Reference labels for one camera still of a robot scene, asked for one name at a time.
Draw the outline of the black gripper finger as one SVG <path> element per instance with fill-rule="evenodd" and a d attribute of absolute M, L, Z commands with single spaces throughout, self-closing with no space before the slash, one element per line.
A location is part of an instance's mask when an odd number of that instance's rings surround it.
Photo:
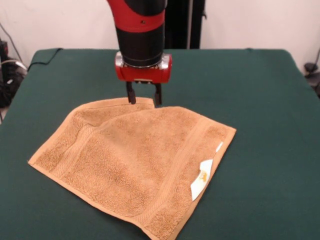
<path fill-rule="evenodd" d="M 126 92 L 127 92 L 127 97 L 128 101 L 130 104 L 135 104 L 136 103 L 136 94 L 132 86 L 132 82 L 127 81 L 126 82 Z"/>
<path fill-rule="evenodd" d="M 162 105 L 162 85 L 160 83 L 154 84 L 155 86 L 155 94 L 154 94 L 154 99 L 155 99 L 155 106 L 159 107 Z"/>

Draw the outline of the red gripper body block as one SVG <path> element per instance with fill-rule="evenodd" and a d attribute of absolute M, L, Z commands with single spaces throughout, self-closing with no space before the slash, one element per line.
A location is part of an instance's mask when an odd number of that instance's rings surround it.
<path fill-rule="evenodd" d="M 168 83 L 172 70 L 172 55 L 164 53 L 158 64 L 149 67 L 133 67 L 126 64 L 120 51 L 115 55 L 115 72 L 121 81 L 150 82 L 152 84 Z"/>

